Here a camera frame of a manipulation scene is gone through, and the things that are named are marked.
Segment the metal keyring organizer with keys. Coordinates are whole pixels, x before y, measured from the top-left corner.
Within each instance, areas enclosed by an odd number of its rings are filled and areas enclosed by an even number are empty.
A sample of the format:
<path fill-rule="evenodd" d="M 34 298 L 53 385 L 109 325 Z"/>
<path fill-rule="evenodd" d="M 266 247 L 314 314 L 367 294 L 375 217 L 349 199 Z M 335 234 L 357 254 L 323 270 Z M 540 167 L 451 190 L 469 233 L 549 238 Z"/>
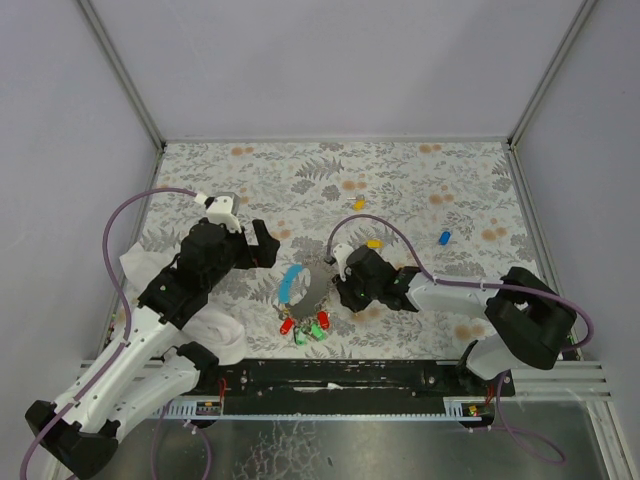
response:
<path fill-rule="evenodd" d="M 278 303 L 283 318 L 280 334 L 292 335 L 297 346 L 309 341 L 323 341 L 331 326 L 326 301 L 331 274 L 318 265 L 291 265 L 278 289 Z"/>

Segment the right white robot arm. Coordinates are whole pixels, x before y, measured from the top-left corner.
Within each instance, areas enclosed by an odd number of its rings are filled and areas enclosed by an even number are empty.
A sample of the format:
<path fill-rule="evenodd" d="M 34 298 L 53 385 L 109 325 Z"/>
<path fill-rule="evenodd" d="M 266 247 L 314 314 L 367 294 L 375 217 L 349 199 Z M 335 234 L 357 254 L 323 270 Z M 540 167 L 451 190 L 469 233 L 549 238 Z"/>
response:
<path fill-rule="evenodd" d="M 529 270 L 513 267 L 496 282 L 429 276 L 416 266 L 396 268 L 375 250 L 332 248 L 340 303 L 354 313 L 378 302 L 392 311 L 464 315 L 493 333 L 472 341 L 458 362 L 461 376 L 490 381 L 521 367 L 550 370 L 567 345 L 577 312 Z"/>

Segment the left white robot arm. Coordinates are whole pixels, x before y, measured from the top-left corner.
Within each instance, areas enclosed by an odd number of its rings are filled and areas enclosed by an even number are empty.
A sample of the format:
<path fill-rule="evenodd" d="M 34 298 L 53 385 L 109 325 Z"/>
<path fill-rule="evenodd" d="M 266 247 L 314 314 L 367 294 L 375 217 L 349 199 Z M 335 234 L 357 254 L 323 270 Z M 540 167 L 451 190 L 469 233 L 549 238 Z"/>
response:
<path fill-rule="evenodd" d="M 245 232 L 201 219 L 179 252 L 149 281 L 120 336 L 54 401 L 35 401 L 25 419 L 42 446 L 76 478 L 90 479 L 142 420 L 184 393 L 218 383 L 219 368 L 244 357 L 189 333 L 211 312 L 211 291 L 232 270 L 271 268 L 280 247 L 265 223 Z"/>

